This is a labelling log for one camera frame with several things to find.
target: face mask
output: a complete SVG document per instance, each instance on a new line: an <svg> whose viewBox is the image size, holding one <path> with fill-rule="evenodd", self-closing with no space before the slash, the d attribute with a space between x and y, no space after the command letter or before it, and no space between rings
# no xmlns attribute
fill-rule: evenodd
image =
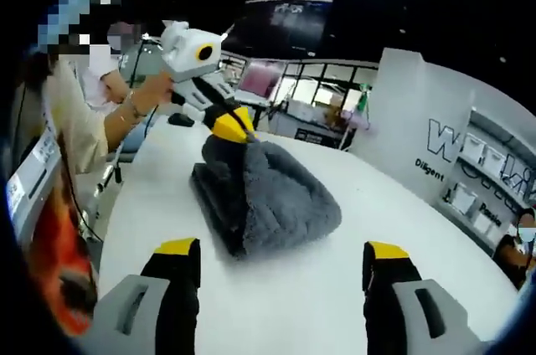
<svg viewBox="0 0 536 355"><path fill-rule="evenodd" d="M519 227L519 238L524 244L532 242L536 236L536 228Z"/></svg>
<svg viewBox="0 0 536 355"><path fill-rule="evenodd" d="M121 35L108 34L108 44L115 50L122 52Z"/></svg>

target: black mouse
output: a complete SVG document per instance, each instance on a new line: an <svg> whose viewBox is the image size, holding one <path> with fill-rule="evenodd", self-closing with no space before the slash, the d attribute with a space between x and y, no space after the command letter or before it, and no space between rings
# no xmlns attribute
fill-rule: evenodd
<svg viewBox="0 0 536 355"><path fill-rule="evenodd" d="M183 114L173 114L169 116L169 119L167 120L167 123L174 126L186 126L186 127L192 127L194 122L188 118L186 115Z"/></svg>

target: yellow eye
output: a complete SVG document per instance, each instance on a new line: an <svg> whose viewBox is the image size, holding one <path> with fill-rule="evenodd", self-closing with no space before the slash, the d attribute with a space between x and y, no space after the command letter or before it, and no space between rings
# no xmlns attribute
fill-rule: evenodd
<svg viewBox="0 0 536 355"><path fill-rule="evenodd" d="M201 45L195 53L195 58L201 62L207 60L212 55L214 46L212 44Z"/></svg>

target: monitor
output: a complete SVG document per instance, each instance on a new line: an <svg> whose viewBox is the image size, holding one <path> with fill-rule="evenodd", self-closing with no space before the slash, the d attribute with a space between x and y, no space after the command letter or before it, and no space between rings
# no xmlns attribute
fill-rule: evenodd
<svg viewBox="0 0 536 355"><path fill-rule="evenodd" d="M331 6L331 0L248 1L222 49L248 58L314 58Z"/></svg>

